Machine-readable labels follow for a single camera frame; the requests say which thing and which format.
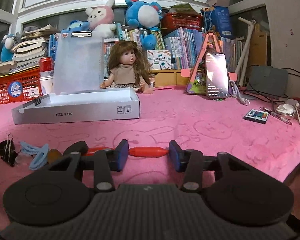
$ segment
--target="phone screen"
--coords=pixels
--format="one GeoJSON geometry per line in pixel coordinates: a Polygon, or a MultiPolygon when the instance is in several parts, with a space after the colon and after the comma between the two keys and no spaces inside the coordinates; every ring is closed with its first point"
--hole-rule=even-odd
{"type": "Polygon", "coordinates": [[[207,95],[215,98],[227,98],[229,81],[226,56],[222,53],[206,53],[207,95]]]}

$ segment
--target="red plastic basket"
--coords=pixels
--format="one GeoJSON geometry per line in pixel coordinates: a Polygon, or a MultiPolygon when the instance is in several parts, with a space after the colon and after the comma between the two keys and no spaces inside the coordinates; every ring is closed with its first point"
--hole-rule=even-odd
{"type": "Polygon", "coordinates": [[[28,94],[29,88],[38,87],[41,94],[41,86],[39,81],[39,68],[27,70],[21,73],[16,73],[10,76],[0,78],[0,105],[12,102],[22,102],[32,99],[28,94]],[[8,92],[9,86],[21,83],[22,88],[18,89],[17,93],[8,92]]]}
{"type": "Polygon", "coordinates": [[[171,32],[180,27],[200,31],[202,28],[202,22],[202,15],[166,13],[161,21],[161,27],[167,29],[164,32],[171,32]]]}

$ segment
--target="beige doll shirt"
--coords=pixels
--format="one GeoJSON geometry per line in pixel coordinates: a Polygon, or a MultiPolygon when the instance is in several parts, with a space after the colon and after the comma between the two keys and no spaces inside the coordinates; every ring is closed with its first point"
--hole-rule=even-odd
{"type": "Polygon", "coordinates": [[[119,64],[113,68],[111,73],[114,75],[114,83],[117,85],[126,85],[136,83],[133,66],[119,64]]]}

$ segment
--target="pink blanket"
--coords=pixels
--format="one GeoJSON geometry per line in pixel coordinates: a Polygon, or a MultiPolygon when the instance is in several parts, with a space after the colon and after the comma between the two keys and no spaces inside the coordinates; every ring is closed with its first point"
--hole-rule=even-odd
{"type": "MultiPolygon", "coordinates": [[[[61,124],[14,125],[11,109],[20,105],[0,106],[0,142],[12,133],[19,141],[34,146],[49,144],[63,152],[72,143],[84,140],[89,147],[116,147],[122,139],[129,147],[168,147],[176,140],[183,149],[197,149],[205,155],[219,151],[237,158],[283,181],[300,162],[300,126],[293,120],[289,126],[270,116],[266,124],[242,119],[250,109],[266,103],[254,100],[251,106],[240,105],[234,98],[218,102],[205,97],[184,94],[182,90],[156,90],[153,95],[139,94],[140,119],[61,124]]],[[[9,221],[2,206],[5,189],[29,174],[25,166],[10,168],[0,159],[0,228],[9,221]]],[[[176,173],[168,158],[136,158],[130,156],[124,170],[113,172],[115,184],[120,183],[177,183],[183,175],[176,173]]],[[[204,184],[213,180],[203,176],[204,184]]],[[[93,176],[86,171],[83,182],[92,187],[93,176]]]]}

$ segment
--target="red can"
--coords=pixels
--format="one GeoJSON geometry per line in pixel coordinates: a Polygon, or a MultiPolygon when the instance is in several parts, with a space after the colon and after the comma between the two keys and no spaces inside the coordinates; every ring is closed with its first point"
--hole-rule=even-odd
{"type": "Polygon", "coordinates": [[[39,61],[40,72],[53,70],[53,60],[51,57],[43,57],[39,61]]]}

